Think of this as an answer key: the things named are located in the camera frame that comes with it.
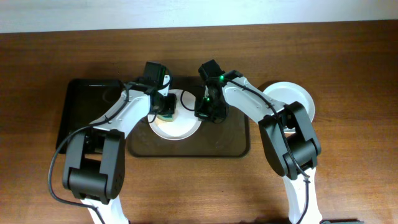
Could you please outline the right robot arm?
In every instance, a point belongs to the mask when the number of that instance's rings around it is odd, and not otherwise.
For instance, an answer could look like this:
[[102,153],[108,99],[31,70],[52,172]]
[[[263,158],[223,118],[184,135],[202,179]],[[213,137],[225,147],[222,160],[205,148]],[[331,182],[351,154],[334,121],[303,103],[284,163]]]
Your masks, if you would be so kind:
[[237,108],[259,127],[264,154],[272,170],[284,181],[291,223],[321,223],[315,190],[320,142],[305,107],[277,101],[258,90],[237,70],[226,72],[215,60],[203,63],[198,73],[205,91],[194,114],[204,121],[223,121]]

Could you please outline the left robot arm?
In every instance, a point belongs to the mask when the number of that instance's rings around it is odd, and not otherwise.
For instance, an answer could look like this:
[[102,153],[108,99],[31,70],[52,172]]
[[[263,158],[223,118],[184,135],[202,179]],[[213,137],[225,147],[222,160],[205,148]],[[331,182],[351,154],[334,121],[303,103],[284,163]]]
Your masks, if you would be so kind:
[[172,74],[166,66],[147,62],[143,76],[123,83],[118,101],[105,114],[63,139],[50,164],[53,166],[60,151],[66,150],[62,184],[77,201],[58,197],[49,182],[51,196],[88,209],[95,223],[129,223],[119,198],[126,139],[147,115],[174,114],[176,96],[169,93],[171,84]]

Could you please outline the white plate top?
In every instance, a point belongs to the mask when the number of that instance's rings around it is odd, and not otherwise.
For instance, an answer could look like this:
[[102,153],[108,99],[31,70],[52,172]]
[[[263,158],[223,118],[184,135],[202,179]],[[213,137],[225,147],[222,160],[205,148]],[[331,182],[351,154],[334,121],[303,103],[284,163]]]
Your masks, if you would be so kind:
[[170,94],[177,97],[173,120],[164,121],[160,116],[157,116],[154,122],[149,125],[153,132],[161,138],[172,141],[182,140],[194,134],[201,125],[201,121],[194,115],[194,112],[182,106],[180,101],[182,91],[179,89],[169,90]]

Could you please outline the white plate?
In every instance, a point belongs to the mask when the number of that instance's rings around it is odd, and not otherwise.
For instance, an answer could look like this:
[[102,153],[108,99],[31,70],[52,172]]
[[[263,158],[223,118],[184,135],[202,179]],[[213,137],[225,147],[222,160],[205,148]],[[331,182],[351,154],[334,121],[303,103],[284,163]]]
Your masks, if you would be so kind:
[[169,90],[170,94],[177,97],[173,120],[164,121],[160,116],[157,116],[154,122],[149,125],[153,132],[161,138],[172,141],[182,140],[194,134],[201,125],[201,121],[194,115],[194,112],[182,106],[180,101],[182,91],[179,89]]
[[309,92],[300,85],[292,82],[277,82],[269,85],[263,91],[268,97],[291,104],[298,101],[304,106],[310,121],[315,117],[315,104]]

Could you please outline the green yellow sponge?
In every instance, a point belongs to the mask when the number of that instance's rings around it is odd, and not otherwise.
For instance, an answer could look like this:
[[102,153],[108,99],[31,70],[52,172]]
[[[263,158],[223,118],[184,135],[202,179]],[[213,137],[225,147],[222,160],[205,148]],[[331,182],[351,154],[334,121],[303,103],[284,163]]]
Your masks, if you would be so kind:
[[155,119],[155,123],[157,125],[171,123],[173,121],[174,121],[174,116],[172,114],[158,114]]

